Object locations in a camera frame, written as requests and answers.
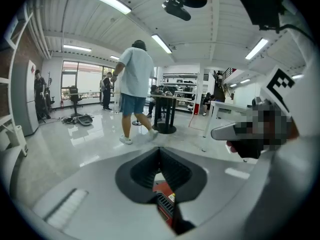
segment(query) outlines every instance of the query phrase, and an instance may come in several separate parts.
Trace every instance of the white ceiling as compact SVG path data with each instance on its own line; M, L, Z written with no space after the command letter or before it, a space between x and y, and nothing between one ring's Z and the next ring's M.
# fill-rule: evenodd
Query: white ceiling
M72 44L92 49L80 54L115 62L111 55L121 55L141 39L157 66L205 62L212 67L251 69L264 75L276 63L297 73L304 67L304 59L291 37L268 54L268 48L281 40L286 31L259 31L251 24L240 0L209 0L203 8L186 7L190 21L167 14L161 6L165 0L120 1L132 12L123 15L98 0L40 0L49 50L74 52L62 48L63 43ZM151 34L159 34L167 44L175 46L172 55ZM245 56L262 37L269 40L261 52L264 58L246 60Z

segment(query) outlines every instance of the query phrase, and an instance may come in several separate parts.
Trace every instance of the blue shorts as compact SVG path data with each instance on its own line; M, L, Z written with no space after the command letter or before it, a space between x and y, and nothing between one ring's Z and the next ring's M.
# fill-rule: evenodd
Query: blue shorts
M145 103L146 98L121 93L120 112L123 116L131 116L132 113L142 114Z

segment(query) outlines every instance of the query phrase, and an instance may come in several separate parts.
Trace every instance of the black hair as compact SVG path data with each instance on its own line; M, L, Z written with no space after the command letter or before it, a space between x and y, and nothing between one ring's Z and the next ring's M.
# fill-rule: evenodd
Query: black hair
M156 85L151 85L150 90L151 92L155 92L157 88L158 87Z
M132 47L139 48L139 49L142 49L142 50L147 51L145 42L144 42L144 41L141 41L141 40L135 41L135 42L132 44Z

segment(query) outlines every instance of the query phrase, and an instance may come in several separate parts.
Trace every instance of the white sneaker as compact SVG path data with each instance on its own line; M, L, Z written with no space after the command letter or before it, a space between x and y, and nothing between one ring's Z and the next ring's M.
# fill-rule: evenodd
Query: white sneaker
M158 131L157 130L154 130L154 129L151 129L148 134L149 134L149 139L151 141L153 141L157 136L158 136Z
M121 135L120 136L120 141L124 144L127 144L127 145L131 145L132 144L132 140L129 139L129 138L126 138L124 135Z

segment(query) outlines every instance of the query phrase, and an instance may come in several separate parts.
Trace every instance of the glossy floor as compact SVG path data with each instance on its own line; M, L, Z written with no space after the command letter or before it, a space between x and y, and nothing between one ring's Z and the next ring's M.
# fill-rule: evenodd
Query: glossy floor
M243 163L237 154L230 153L225 141L210 139L207 152L202 151L205 140L203 130L208 116L195 115L192 119L191 114L176 111L174 125L177 131L174 134L159 134L153 141L148 140L146 128L132 125L130 137L133 144L125 145L119 141L123 133L121 114L104 111L99 104L81 107L78 112L94 116L92 125L62 124L56 121L73 113L73 109L65 108L53 112L51 116L55 119L40 125L34 135L26 138L28 155L21 159L11 186L13 196L25 205L32 207L49 189L89 163L130 151L143 152L155 146ZM215 126L230 123L220 119L219 125Z

